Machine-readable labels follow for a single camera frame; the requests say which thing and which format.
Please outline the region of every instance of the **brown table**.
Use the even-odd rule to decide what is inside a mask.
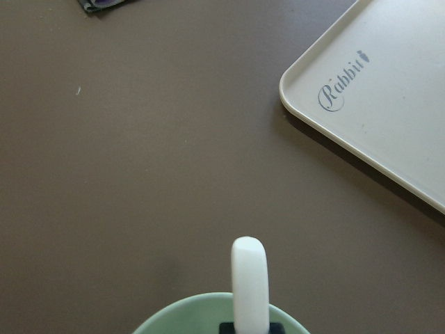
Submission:
[[[0,332],[131,333],[248,234],[311,333],[443,333],[444,216],[280,103],[352,2],[2,1]]]

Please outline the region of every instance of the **rabbit logo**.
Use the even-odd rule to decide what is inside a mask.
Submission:
[[[318,103],[326,111],[333,112],[343,108],[345,104],[344,90],[364,69],[364,64],[369,63],[369,57],[362,50],[357,51],[357,54],[359,59],[348,62],[336,79],[329,79],[328,83],[319,90]]]

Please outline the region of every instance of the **tray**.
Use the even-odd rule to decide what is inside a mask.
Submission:
[[[280,97],[445,213],[445,1],[355,2],[283,74]]]

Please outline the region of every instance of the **brown surface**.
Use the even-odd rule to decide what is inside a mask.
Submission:
[[[131,333],[250,234],[313,334],[443,333],[444,216],[279,100],[352,2],[2,1],[0,332]]]

